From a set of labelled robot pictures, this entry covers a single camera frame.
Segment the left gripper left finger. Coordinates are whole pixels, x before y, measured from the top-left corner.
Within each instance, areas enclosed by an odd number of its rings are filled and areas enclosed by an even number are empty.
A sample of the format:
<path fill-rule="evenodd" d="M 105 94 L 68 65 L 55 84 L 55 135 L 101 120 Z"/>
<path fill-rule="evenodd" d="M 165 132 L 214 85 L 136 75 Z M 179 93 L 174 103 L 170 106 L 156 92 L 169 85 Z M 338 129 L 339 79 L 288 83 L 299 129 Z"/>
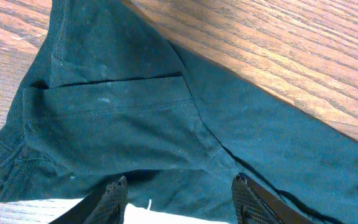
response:
<path fill-rule="evenodd" d="M 125 176 L 100 186 L 50 224 L 123 224 L 128 204 Z"/>

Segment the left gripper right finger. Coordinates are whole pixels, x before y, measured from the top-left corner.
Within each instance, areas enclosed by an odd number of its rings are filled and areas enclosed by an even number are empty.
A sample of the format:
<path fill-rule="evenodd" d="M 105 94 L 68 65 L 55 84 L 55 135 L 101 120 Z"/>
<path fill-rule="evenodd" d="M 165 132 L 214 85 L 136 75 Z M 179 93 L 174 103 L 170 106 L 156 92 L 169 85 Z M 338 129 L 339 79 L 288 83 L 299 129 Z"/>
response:
<path fill-rule="evenodd" d="M 245 173 L 232 180 L 238 224 L 313 224 Z"/>

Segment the dark teal t-shirt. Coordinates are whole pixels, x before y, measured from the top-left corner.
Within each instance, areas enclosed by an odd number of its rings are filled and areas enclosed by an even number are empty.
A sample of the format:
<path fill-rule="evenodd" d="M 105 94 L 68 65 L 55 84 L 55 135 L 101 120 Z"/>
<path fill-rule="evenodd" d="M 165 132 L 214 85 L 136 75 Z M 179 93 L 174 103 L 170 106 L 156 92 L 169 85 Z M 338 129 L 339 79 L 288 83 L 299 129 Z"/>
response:
<path fill-rule="evenodd" d="M 83 198 L 235 223 L 245 173 L 317 223 L 358 223 L 358 143 L 162 37 L 119 1 L 54 1 L 0 130 L 0 202 Z"/>

